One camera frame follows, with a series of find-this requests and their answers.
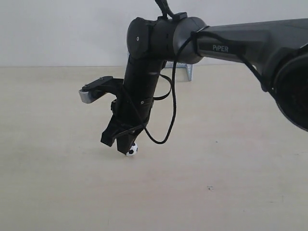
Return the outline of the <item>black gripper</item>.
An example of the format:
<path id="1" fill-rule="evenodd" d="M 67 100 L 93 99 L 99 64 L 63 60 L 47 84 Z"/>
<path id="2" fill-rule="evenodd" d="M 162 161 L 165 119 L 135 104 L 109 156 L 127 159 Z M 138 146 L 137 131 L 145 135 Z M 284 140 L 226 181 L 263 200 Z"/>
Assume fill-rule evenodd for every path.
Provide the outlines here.
<path id="1" fill-rule="evenodd" d="M 101 143 L 112 147 L 117 143 L 117 150 L 127 154 L 132 144 L 147 126 L 153 105 L 153 98 L 120 93 L 111 103 L 112 117 L 107 128 L 102 132 Z"/>

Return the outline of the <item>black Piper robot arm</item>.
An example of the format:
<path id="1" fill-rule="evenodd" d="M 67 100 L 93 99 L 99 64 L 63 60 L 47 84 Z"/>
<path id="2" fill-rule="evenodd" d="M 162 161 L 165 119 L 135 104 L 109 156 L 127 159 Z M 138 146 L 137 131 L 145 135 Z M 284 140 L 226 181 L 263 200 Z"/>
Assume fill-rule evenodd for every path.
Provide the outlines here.
<path id="1" fill-rule="evenodd" d="M 308 21 L 291 19 L 208 26 L 197 17 L 134 19 L 127 32 L 125 77 L 109 77 L 102 91 L 112 93 L 112 117 L 101 142 L 127 153 L 145 130 L 154 91 L 166 62 L 195 64 L 204 57 L 245 64 L 282 114 L 308 128 Z"/>

